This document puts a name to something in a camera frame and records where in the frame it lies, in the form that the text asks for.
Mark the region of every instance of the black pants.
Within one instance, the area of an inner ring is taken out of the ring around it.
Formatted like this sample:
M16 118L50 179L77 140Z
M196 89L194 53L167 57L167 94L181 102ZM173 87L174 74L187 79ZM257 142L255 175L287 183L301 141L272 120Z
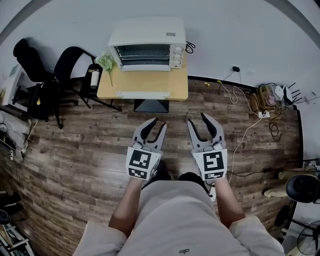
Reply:
M161 160L158 167L157 167L157 173L148 181L147 184L145 184L142 189L149 186L151 183L154 183L156 181L171 181L172 178L170 174L167 171L165 163ZM193 172L187 172L185 174L182 174L177 181L188 181L188 182L194 182L199 184L207 194L209 194L208 189L206 188L206 185L202 178L199 175L196 175Z

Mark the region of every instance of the office chair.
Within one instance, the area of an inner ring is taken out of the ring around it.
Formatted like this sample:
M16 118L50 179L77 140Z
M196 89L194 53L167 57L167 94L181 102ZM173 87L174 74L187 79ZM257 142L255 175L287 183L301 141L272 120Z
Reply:
M82 54L86 54L88 56L91 57L92 60L92 64L89 66L88 71L86 72L85 76L81 78L81 89L80 91L74 89L71 87L71 83L70 83L70 76L72 73L72 70L75 66L75 64L77 63L78 59L80 58L80 56ZM98 102L100 104L103 104L109 108L118 110L118 111L122 111L121 108L115 107L112 105L112 100L111 103L105 103L99 99L97 99L97 91L98 88L96 89L91 89L90 84L91 84L91 72L90 69L99 69L100 70L100 77L102 74L102 68L98 65L95 64L95 56L93 56L92 54L90 54L89 52L76 47L76 46L71 46L67 49L65 49L63 51L63 53L61 54L58 62L55 65L54 68L54 77L56 79L56 81L65 89L68 89L76 94L79 95L79 97L83 100L83 102L85 103L85 105L90 109L91 107L88 104L88 100L91 99L95 102Z
M49 115L54 111L57 124L60 129L64 126L60 123L59 105L73 103L78 105L77 100L63 100L63 88L56 82L52 73L45 70L40 56L36 49L29 47L25 39L21 39L13 49L13 55L25 70L31 81L36 82L29 92L29 103L27 108L28 116L39 119L49 120ZM15 92L14 101L20 94L19 87Z

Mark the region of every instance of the white cloth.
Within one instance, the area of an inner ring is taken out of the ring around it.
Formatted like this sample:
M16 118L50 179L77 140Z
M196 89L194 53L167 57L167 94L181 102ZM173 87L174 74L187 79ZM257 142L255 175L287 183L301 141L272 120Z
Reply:
M7 129L3 128L1 131L5 132L7 130L9 138L18 148L23 149L25 147L25 135L30 133L30 125L11 114L0 111L0 124L2 123L6 125Z
M227 229L210 198L190 181L156 181L141 193L138 218L127 239L119 230L88 222L73 256L284 256L259 219Z

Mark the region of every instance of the power adapter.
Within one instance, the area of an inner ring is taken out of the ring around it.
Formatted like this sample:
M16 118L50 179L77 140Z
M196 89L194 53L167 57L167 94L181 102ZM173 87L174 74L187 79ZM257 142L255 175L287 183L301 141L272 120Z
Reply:
M232 71L234 72L240 72L240 68L238 66L233 66Z

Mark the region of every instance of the white toaster oven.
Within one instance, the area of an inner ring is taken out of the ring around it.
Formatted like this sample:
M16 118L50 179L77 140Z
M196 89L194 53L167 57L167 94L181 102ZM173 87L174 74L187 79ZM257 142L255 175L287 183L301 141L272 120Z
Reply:
M186 48L184 23L181 18L165 16L123 19L108 46L123 71L181 69Z

